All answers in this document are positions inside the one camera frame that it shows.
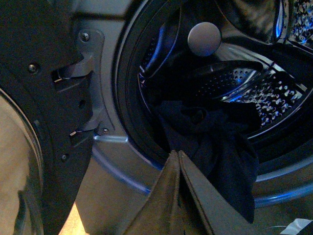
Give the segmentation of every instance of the round drum cap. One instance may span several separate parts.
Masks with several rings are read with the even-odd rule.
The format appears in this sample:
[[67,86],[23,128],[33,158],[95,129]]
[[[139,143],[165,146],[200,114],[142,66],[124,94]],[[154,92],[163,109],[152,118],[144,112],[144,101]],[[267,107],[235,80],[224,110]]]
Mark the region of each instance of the round drum cap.
[[188,35],[188,46],[197,56],[209,56],[220,46],[220,30],[212,23],[202,22],[194,26]]

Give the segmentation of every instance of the washing machine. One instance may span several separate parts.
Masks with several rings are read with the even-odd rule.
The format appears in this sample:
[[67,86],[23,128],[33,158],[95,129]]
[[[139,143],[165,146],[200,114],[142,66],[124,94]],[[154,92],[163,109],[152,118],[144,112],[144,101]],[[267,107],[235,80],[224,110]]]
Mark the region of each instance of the washing machine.
[[256,226],[313,217],[313,1],[8,0],[0,12],[6,233],[57,234],[76,201],[87,233],[121,234],[170,151],[164,100],[253,104],[257,118],[237,118],[258,123],[246,133]]

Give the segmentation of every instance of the navy fabric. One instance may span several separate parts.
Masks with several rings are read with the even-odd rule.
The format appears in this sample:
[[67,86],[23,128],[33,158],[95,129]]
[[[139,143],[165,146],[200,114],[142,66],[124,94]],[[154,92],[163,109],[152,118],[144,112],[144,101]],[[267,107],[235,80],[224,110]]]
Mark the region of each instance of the navy fabric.
[[[246,107],[245,114],[253,116],[255,107]],[[235,123],[236,118],[230,119],[223,108],[207,111],[181,101],[163,101],[155,111],[171,150],[183,150],[224,199],[252,223],[252,186],[259,162],[241,134],[248,125]]]

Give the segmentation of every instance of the laundry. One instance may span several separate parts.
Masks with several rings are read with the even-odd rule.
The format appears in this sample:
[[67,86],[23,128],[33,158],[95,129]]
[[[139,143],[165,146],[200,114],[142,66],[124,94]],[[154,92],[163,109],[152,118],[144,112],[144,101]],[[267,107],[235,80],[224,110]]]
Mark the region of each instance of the laundry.
[[[253,126],[247,124],[248,118],[246,122],[240,120],[235,111],[227,115],[232,105],[225,108],[216,102],[208,110],[208,105],[187,107],[182,101],[163,101],[155,111],[171,150],[184,151],[224,199],[252,223],[252,187],[259,162],[242,132]],[[253,105],[244,105],[244,116],[257,115]]]

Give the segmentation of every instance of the open door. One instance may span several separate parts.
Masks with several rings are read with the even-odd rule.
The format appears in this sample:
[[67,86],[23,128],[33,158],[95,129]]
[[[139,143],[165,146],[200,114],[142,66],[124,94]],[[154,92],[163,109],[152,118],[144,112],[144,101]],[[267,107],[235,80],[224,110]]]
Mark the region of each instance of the open door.
[[87,170],[89,77],[60,69],[83,56],[46,0],[0,3],[0,233],[58,234]]

